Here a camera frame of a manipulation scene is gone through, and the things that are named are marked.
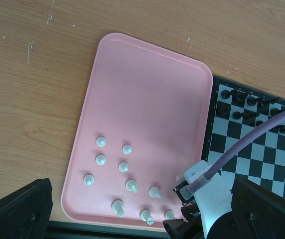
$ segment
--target wood grain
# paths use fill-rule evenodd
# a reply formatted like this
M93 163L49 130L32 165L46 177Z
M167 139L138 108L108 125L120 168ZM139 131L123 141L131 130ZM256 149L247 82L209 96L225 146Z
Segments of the wood grain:
M0 198L37 178L52 220L99 40L123 32L285 98L285 0L0 0Z

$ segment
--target black and white checkered board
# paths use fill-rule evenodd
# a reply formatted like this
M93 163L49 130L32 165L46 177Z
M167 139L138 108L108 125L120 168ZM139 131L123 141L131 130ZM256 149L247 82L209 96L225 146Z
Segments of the black and white checkered board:
M208 123L206 129L206 139L202 158L209 164L215 163L224 152L234 143L254 129L258 120L266 121L273 108L284 109L285 100L281 100L274 105L260 107L249 106L247 102L239 103L231 96L223 99L223 90L236 89L241 92L253 92L254 97L271 96L267 93L250 89L243 85L214 77ZM228 115L222 116L216 113L217 107L231 107ZM234 119L233 113L239 111L259 112L260 116L253 119ZM264 188L285 198L285 134L267 132L254 140L253 143L241 150L234 156L221 170L221 176L229 185L233 186L234 180L239 175L247 177L249 180L261 185Z

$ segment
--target scratch on table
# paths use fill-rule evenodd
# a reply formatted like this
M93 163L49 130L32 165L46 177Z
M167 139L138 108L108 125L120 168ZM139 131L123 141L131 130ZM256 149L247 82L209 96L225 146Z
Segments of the scratch on table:
M47 19L46 25L48 25L48 22L52 20L53 15L51 13L52 13L52 8L53 8L53 5L54 5L54 1L55 0L53 0L51 9L49 10L49 15L48 15L48 19Z
M191 43L191 46L189 47L189 51L191 50L191 48L192 48L192 45L194 44L194 41L195 41L196 39L193 39L193 42Z

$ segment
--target black plastic part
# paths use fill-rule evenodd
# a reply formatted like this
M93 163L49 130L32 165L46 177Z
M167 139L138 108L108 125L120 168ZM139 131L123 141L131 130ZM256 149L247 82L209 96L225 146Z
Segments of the black plastic part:
M193 196L186 200L180 192L180 190L187 185L188 185L187 181L183 181L173 189L173 191L177 194L178 198L182 201L183 206L188 205L189 203L191 203L194 200Z
M258 120L257 123L256 123L256 126L259 126L260 124L262 124L263 121L262 120Z
M44 238L52 207L48 178L37 179L0 199L0 239Z
M232 192L231 208L241 239L285 239L284 198L241 177Z

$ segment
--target pink tube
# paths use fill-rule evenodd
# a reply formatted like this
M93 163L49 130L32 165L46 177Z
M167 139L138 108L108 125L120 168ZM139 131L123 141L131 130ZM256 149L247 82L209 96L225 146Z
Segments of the pink tube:
M215 175L229 160L239 153L244 147L246 147L248 144L253 142L256 138L260 137L262 134L267 132L268 130L278 126L280 123L285 122L285 111L272 117L271 119L265 121L255 129L253 129L251 132L246 134L244 137L242 137L238 142L236 142L231 148L227 150L218 160L215 162L211 168L204 174L204 178L207 180L210 180L213 175ZM187 191L191 194L193 194L195 191L197 191L201 184L198 182L199 179L196 179L193 181L190 185L187 187Z

